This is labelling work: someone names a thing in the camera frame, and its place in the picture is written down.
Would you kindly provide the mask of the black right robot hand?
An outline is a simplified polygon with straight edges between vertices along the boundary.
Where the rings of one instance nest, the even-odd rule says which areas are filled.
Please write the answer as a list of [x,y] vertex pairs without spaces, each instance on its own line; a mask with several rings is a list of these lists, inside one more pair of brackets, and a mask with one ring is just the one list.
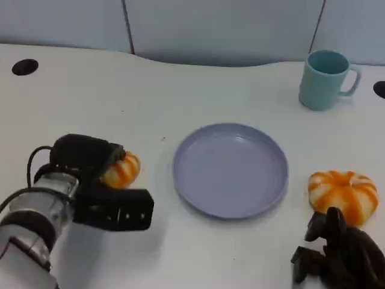
[[293,254],[295,284],[310,275],[327,288],[384,288],[384,254],[365,231],[347,224],[339,208],[313,213],[304,240],[318,238],[327,242],[323,253],[299,246]]

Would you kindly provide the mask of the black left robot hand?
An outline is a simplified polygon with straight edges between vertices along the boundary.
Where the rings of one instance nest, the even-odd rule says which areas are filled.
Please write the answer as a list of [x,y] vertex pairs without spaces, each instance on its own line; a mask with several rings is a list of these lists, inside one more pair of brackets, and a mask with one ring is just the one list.
[[55,141],[49,162],[57,168],[74,171],[81,185],[88,187],[125,155],[120,144],[87,135],[67,134]]

